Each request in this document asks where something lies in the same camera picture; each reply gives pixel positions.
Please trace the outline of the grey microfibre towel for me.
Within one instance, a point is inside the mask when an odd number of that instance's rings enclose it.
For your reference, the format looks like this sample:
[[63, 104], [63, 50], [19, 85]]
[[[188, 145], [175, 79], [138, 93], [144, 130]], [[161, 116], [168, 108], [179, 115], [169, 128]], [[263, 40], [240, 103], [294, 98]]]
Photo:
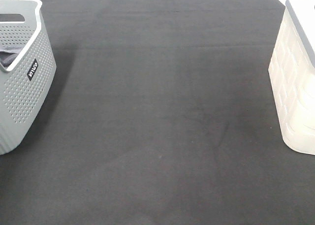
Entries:
[[15, 58], [19, 55], [23, 46], [1, 47], [0, 48], [0, 63], [4, 67], [12, 64]]

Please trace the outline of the black table cloth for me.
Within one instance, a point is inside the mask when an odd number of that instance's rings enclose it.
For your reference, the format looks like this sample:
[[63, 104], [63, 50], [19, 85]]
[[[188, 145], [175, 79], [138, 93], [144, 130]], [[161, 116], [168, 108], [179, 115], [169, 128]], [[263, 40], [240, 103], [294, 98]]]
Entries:
[[42, 0], [57, 70], [0, 158], [3, 225], [312, 225], [281, 136], [278, 0]]

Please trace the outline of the grey perforated plastic basket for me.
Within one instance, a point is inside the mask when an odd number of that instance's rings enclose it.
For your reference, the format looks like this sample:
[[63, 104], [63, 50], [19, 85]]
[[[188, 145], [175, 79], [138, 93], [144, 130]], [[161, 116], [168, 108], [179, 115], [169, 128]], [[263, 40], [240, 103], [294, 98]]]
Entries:
[[56, 62], [40, 0], [1, 0], [0, 14], [22, 21], [0, 23], [0, 47], [23, 46], [12, 64], [0, 64], [0, 153], [22, 142], [50, 90]]

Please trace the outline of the cream white plastic basket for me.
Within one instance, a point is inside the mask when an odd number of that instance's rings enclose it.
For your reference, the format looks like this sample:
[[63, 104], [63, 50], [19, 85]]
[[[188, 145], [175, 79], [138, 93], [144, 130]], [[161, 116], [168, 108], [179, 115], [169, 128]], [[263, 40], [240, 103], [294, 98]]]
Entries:
[[315, 153], [315, 0], [286, 0], [269, 77], [284, 143]]

